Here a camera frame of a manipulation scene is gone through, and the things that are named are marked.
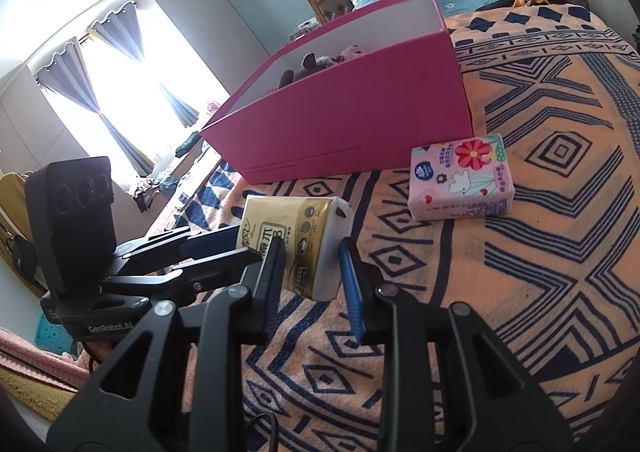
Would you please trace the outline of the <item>pink sweater left forearm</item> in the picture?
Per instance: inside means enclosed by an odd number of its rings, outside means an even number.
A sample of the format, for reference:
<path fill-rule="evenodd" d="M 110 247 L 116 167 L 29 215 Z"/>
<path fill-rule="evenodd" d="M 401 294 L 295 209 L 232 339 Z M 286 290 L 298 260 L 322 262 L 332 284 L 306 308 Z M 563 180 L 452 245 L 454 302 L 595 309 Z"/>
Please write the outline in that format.
<path fill-rule="evenodd" d="M 84 386 L 90 376 L 88 366 L 81 364 L 71 354 L 41 350 L 5 328 L 1 328 L 1 351 L 12 359 L 75 388 Z"/>

